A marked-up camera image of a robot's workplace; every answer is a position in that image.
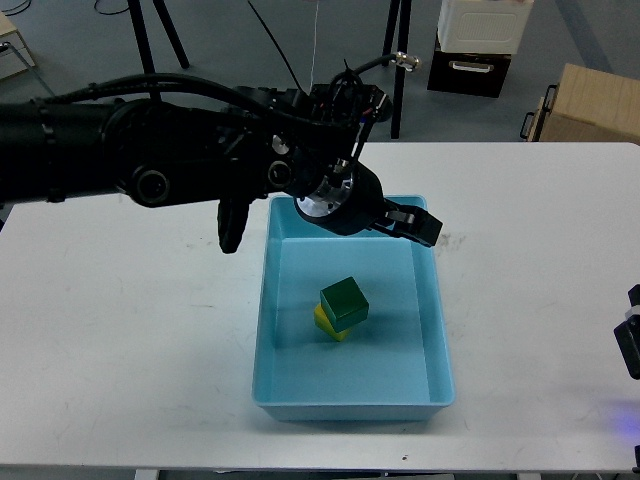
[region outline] drawer handle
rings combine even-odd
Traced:
[[[454,70],[461,70],[463,72],[489,73],[493,71],[493,65],[487,65],[486,63],[451,61],[449,62],[449,66]]]

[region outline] wooden furniture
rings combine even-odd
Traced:
[[[33,57],[22,35],[20,35],[16,26],[0,12],[0,44],[4,42],[10,42],[31,66],[35,66]],[[4,49],[4,51],[0,51],[0,79],[12,77],[26,70],[27,67],[11,50]]]

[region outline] cardboard box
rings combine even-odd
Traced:
[[[567,64],[541,128],[541,142],[640,145],[640,81]]]
[[[31,52],[29,52],[22,35],[20,35],[15,25],[0,12],[0,44],[4,42],[11,43],[24,59],[29,62],[29,65],[35,66]],[[27,67],[24,66],[13,51],[9,49],[0,52],[0,79],[11,77],[25,70],[27,70]]]

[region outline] metal stand leg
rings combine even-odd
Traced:
[[[176,53],[176,57],[178,57],[180,66],[184,69],[189,68],[189,59],[187,58],[187,54],[184,52],[184,48],[182,48],[178,32],[176,32],[176,27],[173,26],[173,22],[171,21],[169,11],[167,10],[164,0],[153,0],[153,5],[156,7],[156,12],[158,12],[158,16],[164,26],[164,30],[167,32],[167,36],[169,37],[173,51]]]
[[[382,56],[391,53],[391,45],[393,44],[393,36],[396,31],[399,10],[400,0],[391,0],[389,4],[389,18],[387,19],[387,32],[384,35],[384,46],[382,47]],[[383,65],[386,67],[389,65],[389,62],[383,63]]]
[[[144,17],[142,16],[142,8],[140,7],[140,0],[127,0],[129,4],[129,13],[131,15],[131,23],[133,24],[133,31],[136,35],[136,42],[138,43],[138,51],[140,52],[140,60],[142,60],[142,69],[144,73],[155,73],[156,69],[153,65],[153,57],[151,56],[151,47],[149,46],[149,37],[147,37],[147,29],[144,26]],[[189,68],[189,60],[187,54],[182,48],[178,32],[173,26],[169,11],[164,3],[164,0],[153,0],[153,5],[156,7],[160,21],[164,26],[173,51],[178,57],[180,66],[182,68]],[[153,100],[160,100],[159,92],[152,92],[151,98]]]
[[[398,27],[398,50],[404,53],[407,53],[409,46],[410,21],[411,0],[402,0],[400,3],[400,26]],[[391,117],[391,138],[394,140],[400,138],[405,73],[404,68],[396,68],[396,78],[393,87],[393,116]]]

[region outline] green cube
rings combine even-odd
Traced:
[[[336,333],[362,322],[369,314],[369,302],[353,277],[321,290],[320,304]]]

